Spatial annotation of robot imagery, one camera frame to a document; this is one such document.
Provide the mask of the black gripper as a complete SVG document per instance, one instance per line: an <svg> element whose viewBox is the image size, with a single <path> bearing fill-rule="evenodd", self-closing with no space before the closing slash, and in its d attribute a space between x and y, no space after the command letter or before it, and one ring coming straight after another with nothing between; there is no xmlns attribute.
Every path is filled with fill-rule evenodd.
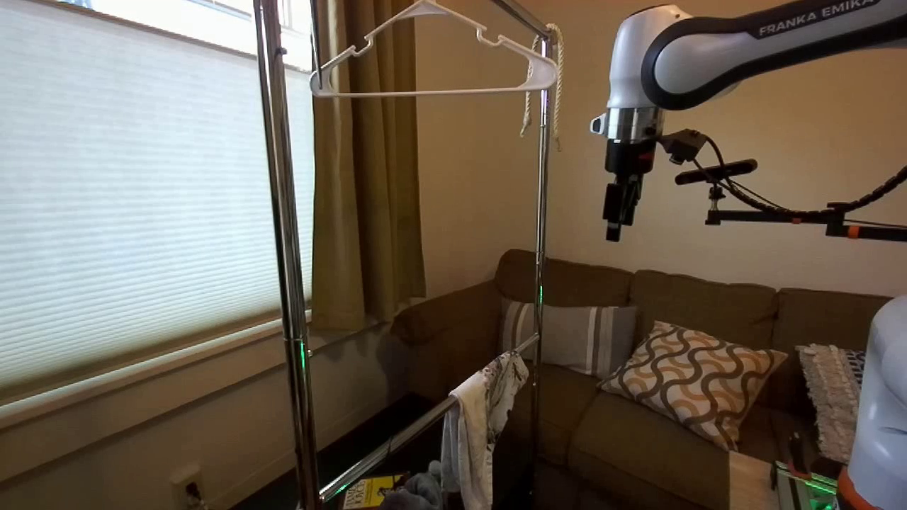
<svg viewBox="0 0 907 510"><path fill-rule="evenodd" d="M655 146L636 143L636 146L607 146L607 163L604 170L611 173L611 182L604 192L604 224L607 239L618 242L621 229L634 222L634 208L642 191L642 175L655 165Z"/></svg>

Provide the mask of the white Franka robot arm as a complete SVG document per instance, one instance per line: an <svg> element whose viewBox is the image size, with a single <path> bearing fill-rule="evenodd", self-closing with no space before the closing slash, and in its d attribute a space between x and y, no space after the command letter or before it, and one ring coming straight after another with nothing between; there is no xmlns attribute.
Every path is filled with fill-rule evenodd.
<svg viewBox="0 0 907 510"><path fill-rule="evenodd" d="M590 130L607 140L607 239L631 224L659 113L693 109L731 86L784 66L903 37L907 0L789 0L743 18L693 18L677 5L629 14L615 34L607 112ZM873 510L907 510L907 297L887 300L867 337L859 418L839 497Z"/></svg>

